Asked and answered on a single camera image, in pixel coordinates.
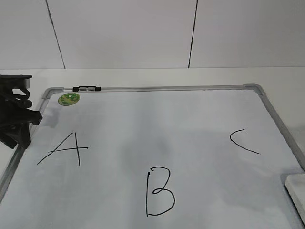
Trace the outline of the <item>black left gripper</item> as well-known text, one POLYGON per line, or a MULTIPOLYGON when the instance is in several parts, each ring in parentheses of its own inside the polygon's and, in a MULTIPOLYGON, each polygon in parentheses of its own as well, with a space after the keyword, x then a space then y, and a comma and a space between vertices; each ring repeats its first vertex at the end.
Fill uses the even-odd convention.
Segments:
POLYGON ((39 125, 42 120, 39 111, 28 109, 32 107, 28 91, 31 78, 29 74, 0 75, 0 141, 11 149, 16 145, 26 149, 31 143, 29 123, 39 125), (10 125, 14 114, 20 110, 27 123, 10 125))

